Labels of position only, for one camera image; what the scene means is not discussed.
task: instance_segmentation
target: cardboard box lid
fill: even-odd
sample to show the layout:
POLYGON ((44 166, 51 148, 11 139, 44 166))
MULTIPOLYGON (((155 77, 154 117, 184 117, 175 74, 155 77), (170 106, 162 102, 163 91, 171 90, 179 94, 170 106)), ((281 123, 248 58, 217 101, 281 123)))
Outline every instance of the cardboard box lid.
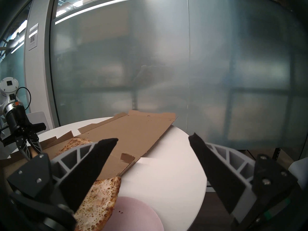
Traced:
MULTIPOLYGON (((154 145, 175 119, 175 113, 157 114, 130 110, 128 114, 123 112, 100 123, 79 128, 81 134, 76 137, 93 142, 107 138, 119 139, 98 177, 103 180, 125 173, 154 145)), ((68 132, 58 139, 53 137, 40 143, 43 152, 52 160, 72 138, 72 132, 68 132)), ((14 159, 11 158, 11 161, 6 161, 5 164, 0 163, 5 167, 6 176, 26 162, 18 157, 14 156, 14 159)))

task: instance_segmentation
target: white round table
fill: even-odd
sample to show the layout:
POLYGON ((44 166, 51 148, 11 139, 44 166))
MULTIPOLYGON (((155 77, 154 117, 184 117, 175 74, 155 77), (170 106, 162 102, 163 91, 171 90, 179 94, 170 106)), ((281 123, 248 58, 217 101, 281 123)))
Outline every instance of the white round table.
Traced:
MULTIPOLYGON (((58 127, 40 134, 43 141, 59 138, 78 128, 98 123, 110 117, 80 121, 58 127)), ((188 135, 171 125, 162 137, 124 175, 119 196, 139 199, 157 213, 164 230, 188 230, 202 205, 207 178, 194 151, 188 135)))

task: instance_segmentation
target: paper sign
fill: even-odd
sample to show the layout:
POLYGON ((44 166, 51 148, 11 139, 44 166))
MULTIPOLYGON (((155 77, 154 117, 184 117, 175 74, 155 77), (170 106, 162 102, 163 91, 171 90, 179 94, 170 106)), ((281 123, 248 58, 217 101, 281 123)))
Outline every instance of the paper sign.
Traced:
POLYGON ((37 36, 38 36, 38 29, 39 29, 39 24, 37 23, 35 26, 33 26, 29 33, 29 50, 32 50, 33 48, 37 47, 37 36))

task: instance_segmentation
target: qr code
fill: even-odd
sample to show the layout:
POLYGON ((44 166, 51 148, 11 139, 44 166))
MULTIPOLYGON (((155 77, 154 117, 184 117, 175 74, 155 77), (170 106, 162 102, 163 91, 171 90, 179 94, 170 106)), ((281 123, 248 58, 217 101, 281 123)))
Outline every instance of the qr code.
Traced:
POLYGON ((35 35, 32 35, 32 36, 31 36, 31 38, 30 38, 30 43, 32 43, 32 42, 34 41, 34 36, 35 36, 35 35))

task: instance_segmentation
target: pizza slice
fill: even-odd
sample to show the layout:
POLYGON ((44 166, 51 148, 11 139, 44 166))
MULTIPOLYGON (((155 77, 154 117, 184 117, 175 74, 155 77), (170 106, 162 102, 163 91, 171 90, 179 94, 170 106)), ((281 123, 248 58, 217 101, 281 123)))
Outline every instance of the pizza slice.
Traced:
POLYGON ((75 231, 100 231, 112 215, 121 186, 121 177, 97 180, 74 217, 75 231))
POLYGON ((88 144, 91 143, 92 141, 88 140, 88 139, 84 139, 84 138, 72 138, 61 150, 59 150, 56 153, 56 156, 62 154, 63 152, 68 151, 69 149, 76 147, 76 146, 81 146, 84 144, 88 144))

